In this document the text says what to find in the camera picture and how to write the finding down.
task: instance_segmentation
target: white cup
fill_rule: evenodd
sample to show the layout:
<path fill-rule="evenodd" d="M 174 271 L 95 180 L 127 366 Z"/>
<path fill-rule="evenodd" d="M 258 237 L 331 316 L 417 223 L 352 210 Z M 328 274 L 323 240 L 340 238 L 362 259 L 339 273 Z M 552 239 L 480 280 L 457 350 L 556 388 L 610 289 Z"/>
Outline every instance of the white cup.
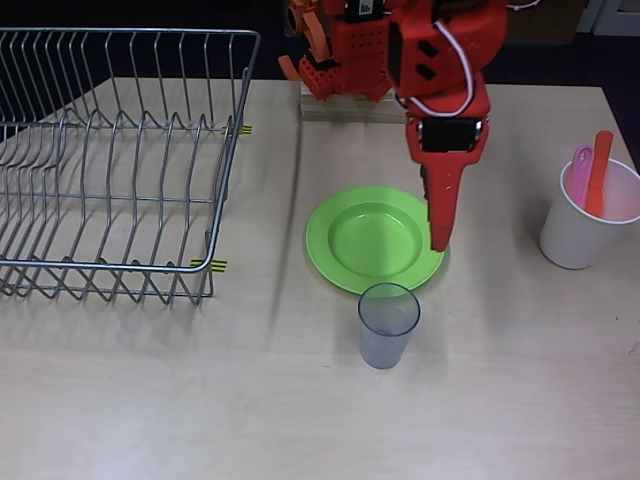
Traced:
<path fill-rule="evenodd" d="M 640 176 L 609 159 L 602 188 L 603 215 L 594 217 L 569 197 L 571 162 L 560 174 L 560 190 L 540 235 L 540 249 L 553 263 L 580 269 L 595 265 L 629 225 L 640 219 Z"/>

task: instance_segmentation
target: dark background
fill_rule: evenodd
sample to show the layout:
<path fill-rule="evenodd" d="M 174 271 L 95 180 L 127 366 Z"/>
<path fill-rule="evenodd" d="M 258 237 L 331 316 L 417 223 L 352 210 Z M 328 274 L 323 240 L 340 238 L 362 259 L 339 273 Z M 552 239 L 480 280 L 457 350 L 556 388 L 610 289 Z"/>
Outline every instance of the dark background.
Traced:
<path fill-rule="evenodd" d="M 282 78 L 277 58 L 298 57 L 300 38 L 285 35 L 281 0 L 13 2 L 0 6 L 0 26 L 242 28 L 262 35 L 255 78 Z M 569 45 L 506 44 L 485 69 L 490 83 L 601 86 L 634 162 L 640 163 L 639 38 L 578 34 Z"/>

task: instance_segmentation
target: plastic utensil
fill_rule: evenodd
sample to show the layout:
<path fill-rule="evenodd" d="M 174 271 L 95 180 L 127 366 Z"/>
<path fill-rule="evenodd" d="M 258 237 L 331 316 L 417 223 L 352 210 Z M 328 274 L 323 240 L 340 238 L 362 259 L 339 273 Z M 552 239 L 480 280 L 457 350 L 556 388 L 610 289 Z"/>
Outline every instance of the plastic utensil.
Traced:
<path fill-rule="evenodd" d="M 406 288 L 379 283 L 358 302 L 360 355 L 373 368 L 395 367 L 420 321 L 420 303 Z"/>
<path fill-rule="evenodd" d="M 307 226 L 307 251 L 330 282 L 361 294 L 382 282 L 409 290 L 436 272 L 443 254 L 432 251 L 427 205 L 386 186 L 337 193 L 316 208 Z"/>
<path fill-rule="evenodd" d="M 582 209 L 587 203 L 592 167 L 593 148 L 587 145 L 578 147 L 571 162 L 571 200 Z"/>
<path fill-rule="evenodd" d="M 594 146 L 593 168 L 589 178 L 589 190 L 587 193 L 587 205 L 585 210 L 595 217 L 602 216 L 602 186 L 607 174 L 609 154 L 613 143 L 613 133 L 609 130 L 601 130 L 596 135 Z"/>

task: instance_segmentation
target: orange spoon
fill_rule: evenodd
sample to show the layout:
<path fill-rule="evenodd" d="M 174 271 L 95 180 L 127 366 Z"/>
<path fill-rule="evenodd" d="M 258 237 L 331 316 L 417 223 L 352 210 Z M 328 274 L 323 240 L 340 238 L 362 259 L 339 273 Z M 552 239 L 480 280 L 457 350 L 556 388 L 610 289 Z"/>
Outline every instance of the orange spoon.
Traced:
<path fill-rule="evenodd" d="M 596 144 L 593 148 L 595 155 L 591 177 L 589 177 L 587 206 L 585 207 L 587 213 L 594 217 L 602 217 L 602 187 L 604 185 L 604 177 L 607 174 L 612 143 L 613 133 L 609 130 L 601 130 L 596 135 Z"/>

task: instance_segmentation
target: clear plastic cup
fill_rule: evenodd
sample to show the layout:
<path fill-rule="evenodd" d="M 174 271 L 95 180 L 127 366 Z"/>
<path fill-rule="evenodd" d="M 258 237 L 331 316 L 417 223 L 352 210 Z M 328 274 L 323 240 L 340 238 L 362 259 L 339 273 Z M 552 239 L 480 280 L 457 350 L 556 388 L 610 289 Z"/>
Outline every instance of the clear plastic cup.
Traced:
<path fill-rule="evenodd" d="M 373 368 L 395 367 L 420 321 L 420 303 L 395 283 L 369 287 L 358 302 L 360 355 Z"/>

